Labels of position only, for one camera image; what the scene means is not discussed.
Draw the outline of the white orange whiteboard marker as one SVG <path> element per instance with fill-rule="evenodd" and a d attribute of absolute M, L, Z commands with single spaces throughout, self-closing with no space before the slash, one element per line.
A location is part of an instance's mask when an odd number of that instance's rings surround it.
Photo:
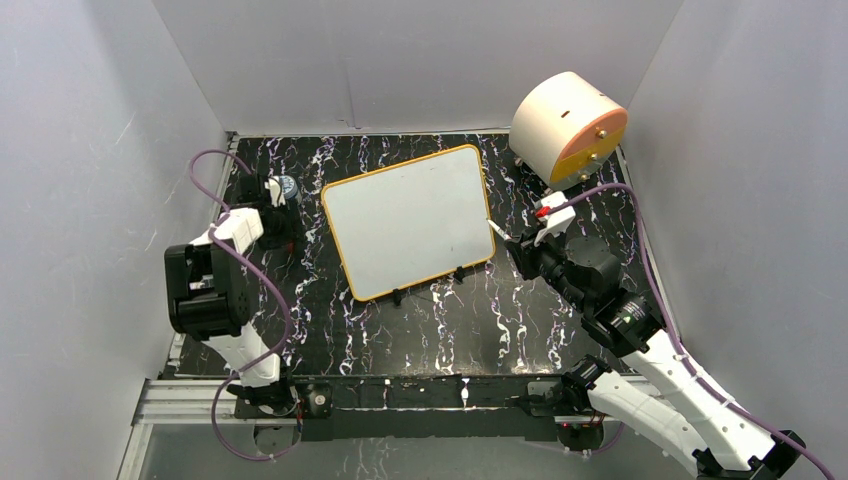
<path fill-rule="evenodd" d="M 493 232 L 504 242 L 511 242 L 513 240 L 513 238 L 502 227 L 497 225 L 493 220 L 489 219 L 488 224 L 493 230 Z"/>

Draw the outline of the yellow framed whiteboard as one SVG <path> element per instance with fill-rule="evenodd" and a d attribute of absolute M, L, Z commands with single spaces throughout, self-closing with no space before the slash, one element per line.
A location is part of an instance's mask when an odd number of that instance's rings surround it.
<path fill-rule="evenodd" d="M 473 267 L 496 252 L 482 156 L 471 144 L 328 184 L 321 203 L 360 302 Z"/>

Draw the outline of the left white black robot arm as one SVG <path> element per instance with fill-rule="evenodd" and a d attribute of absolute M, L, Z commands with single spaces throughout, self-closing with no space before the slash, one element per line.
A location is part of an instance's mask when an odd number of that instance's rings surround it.
<path fill-rule="evenodd" d="M 228 392 L 264 413 L 286 416 L 297 407 L 299 391 L 252 323 L 254 302 L 238 258 L 253 246 L 294 249 L 301 192 L 289 175 L 254 175 L 242 180 L 239 200 L 203 234 L 166 249 L 169 319 L 175 332 L 214 350 L 237 374 Z"/>

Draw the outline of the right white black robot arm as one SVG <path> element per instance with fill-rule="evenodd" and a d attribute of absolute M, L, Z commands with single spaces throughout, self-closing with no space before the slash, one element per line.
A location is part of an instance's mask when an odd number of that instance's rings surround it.
<path fill-rule="evenodd" d="M 780 479 L 796 463 L 803 442 L 794 431 L 755 425 L 731 408 L 728 394 L 700 366 L 685 367 L 649 301 L 623 286 L 621 262 L 603 240 L 575 238 L 558 249 L 535 237 L 527 231 L 505 242 L 518 272 L 543 279 L 576 307 L 589 336 L 659 394 L 652 397 L 587 355 L 546 392 L 549 405 L 610 414 L 697 479 Z"/>

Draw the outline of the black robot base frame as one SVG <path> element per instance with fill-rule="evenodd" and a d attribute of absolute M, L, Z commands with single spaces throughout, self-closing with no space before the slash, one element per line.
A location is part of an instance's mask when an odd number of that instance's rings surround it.
<path fill-rule="evenodd" d="M 558 375 L 306 376 L 285 415 L 237 400 L 234 415 L 262 426 L 295 426 L 307 442 L 359 438 L 517 437 L 594 449 L 608 417 L 571 404 Z"/>

